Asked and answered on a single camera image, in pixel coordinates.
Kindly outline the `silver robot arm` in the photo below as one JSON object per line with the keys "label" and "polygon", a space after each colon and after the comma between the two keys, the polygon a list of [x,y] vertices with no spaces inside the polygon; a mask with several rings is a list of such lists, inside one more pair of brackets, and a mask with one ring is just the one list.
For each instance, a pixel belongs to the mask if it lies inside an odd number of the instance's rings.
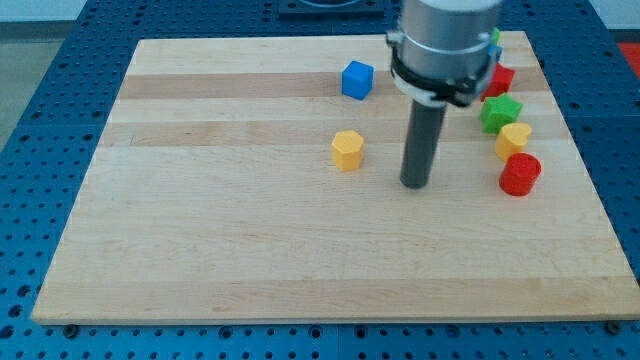
{"label": "silver robot arm", "polygon": [[431,107],[467,107],[485,91],[497,63],[490,51],[502,0],[404,0],[386,34],[396,87]]}

